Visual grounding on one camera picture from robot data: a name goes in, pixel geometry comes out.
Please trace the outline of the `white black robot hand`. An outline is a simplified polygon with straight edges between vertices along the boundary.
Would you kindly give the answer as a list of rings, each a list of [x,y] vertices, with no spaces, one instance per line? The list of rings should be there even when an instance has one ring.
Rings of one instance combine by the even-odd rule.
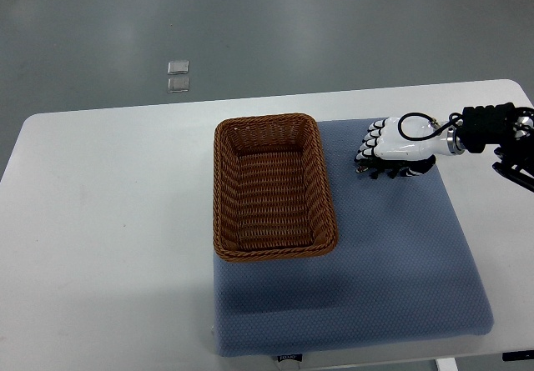
[[[421,175],[430,171],[438,156],[456,156],[465,148],[456,136],[459,118],[440,123],[423,113],[373,122],[363,137],[356,159],[380,158],[406,161]]]

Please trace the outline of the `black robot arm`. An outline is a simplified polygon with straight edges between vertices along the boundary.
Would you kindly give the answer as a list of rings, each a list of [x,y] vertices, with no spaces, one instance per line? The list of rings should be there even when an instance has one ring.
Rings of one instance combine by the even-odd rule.
[[[533,190],[533,108],[513,103],[466,107],[462,125],[456,130],[469,153],[482,153],[494,145],[499,161],[492,164],[502,177]]]

